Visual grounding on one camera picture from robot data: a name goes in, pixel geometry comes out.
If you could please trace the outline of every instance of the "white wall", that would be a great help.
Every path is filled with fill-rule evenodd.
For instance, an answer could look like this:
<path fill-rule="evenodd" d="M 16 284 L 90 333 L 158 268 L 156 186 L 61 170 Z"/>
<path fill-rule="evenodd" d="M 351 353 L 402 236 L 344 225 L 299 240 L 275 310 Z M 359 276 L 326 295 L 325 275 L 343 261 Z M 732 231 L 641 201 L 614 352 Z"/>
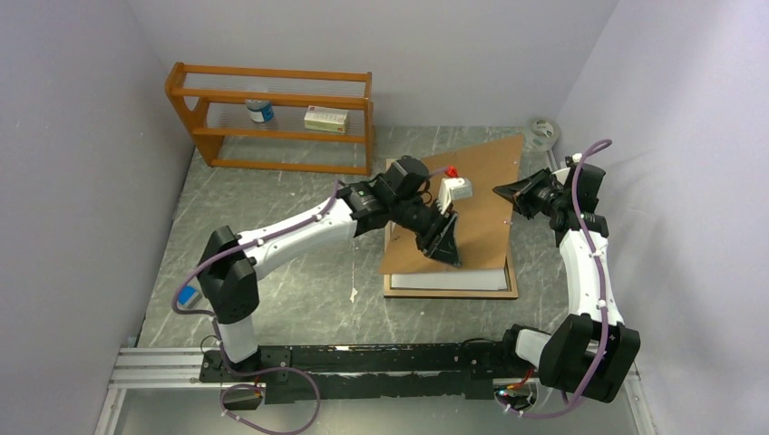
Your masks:
<path fill-rule="evenodd" d="M 558 117 L 560 155 L 614 140 L 599 212 L 662 434 L 769 430 L 767 23 L 762 1 L 622 0 Z"/>
<path fill-rule="evenodd" d="M 190 141 L 124 1 L 0 9 L 0 433 L 92 433 Z"/>
<path fill-rule="evenodd" d="M 374 73 L 375 121 L 555 116 L 617 0 L 129 0 L 177 61 Z"/>

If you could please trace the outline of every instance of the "wooden rack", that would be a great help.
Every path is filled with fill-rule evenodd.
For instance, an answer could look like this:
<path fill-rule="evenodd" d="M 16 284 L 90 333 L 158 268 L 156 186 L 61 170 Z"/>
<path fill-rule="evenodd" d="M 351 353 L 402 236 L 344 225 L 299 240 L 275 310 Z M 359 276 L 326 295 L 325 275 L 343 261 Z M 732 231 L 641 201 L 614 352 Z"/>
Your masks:
<path fill-rule="evenodd" d="M 267 88 L 271 92 L 253 92 L 255 86 L 259 91 Z M 166 95 L 209 166 L 371 174 L 374 105 L 370 72 L 269 70 L 179 62 L 166 80 Z M 192 109 L 185 102 L 189 97 L 198 98 Z M 245 107 L 248 99 L 272 102 L 275 119 L 251 121 Z M 349 110 L 347 133 L 306 130 L 304 115 L 310 105 Z M 226 136 L 362 143 L 365 166 L 222 159 L 219 152 Z"/>

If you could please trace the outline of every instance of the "tape roll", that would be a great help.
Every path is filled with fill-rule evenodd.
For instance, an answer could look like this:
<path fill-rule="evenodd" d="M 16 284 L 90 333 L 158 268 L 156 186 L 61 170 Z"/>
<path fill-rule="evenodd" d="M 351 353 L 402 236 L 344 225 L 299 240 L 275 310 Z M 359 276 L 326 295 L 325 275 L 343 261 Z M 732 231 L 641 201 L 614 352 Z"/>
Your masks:
<path fill-rule="evenodd" d="M 550 150 L 559 137 L 558 124 L 547 118 L 532 118 L 526 122 L 526 126 L 523 128 L 523 141 L 527 147 L 533 150 Z"/>

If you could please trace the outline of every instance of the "marble tabletop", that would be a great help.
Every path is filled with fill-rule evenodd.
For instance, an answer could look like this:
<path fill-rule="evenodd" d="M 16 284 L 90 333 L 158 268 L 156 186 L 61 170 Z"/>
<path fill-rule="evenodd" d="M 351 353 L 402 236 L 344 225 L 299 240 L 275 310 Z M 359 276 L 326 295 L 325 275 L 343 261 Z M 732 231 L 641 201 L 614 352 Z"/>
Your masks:
<path fill-rule="evenodd" d="M 426 157 L 518 134 L 516 128 L 377 127 L 375 172 L 385 160 Z M 363 164 L 349 143 L 228 140 L 228 158 L 321 164 Z M 520 177 L 548 165 L 545 153 L 524 150 Z M 170 309 L 173 288 L 197 264 L 214 229 L 264 227 L 324 200 L 335 179 L 364 179 L 289 171 L 210 168 L 196 152 L 174 216 L 139 340 L 140 347 L 190 347 L 211 334 L 204 316 Z M 511 252 L 517 300 L 384 299 L 377 268 L 385 236 L 372 231 L 295 258 L 259 282 L 254 327 L 262 344 L 437 343 L 472 337 L 499 340 L 513 324 L 553 332 L 568 309 L 566 273 L 548 220 L 515 216 Z M 352 288 L 357 290 L 351 301 Z M 209 306 L 202 300 L 200 306 Z"/>

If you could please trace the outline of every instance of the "cardboard sheet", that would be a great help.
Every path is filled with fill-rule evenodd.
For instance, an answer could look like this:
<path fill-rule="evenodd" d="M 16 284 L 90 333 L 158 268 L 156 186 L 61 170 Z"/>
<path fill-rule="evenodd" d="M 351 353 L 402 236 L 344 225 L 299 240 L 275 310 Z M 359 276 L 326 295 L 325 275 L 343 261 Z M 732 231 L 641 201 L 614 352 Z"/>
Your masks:
<path fill-rule="evenodd" d="M 518 179 L 523 136 L 516 135 L 462 150 L 422 159 L 429 170 L 454 166 L 460 177 L 472 182 L 472 198 L 454 204 L 459 212 L 456 239 L 462 270 L 502 268 L 507 256 L 512 204 L 492 192 L 492 188 Z M 441 178 L 430 187 L 438 197 Z M 448 266 L 425 258 L 416 249 L 414 233 L 395 227 L 384 250 L 380 274 L 420 274 L 445 271 Z"/>

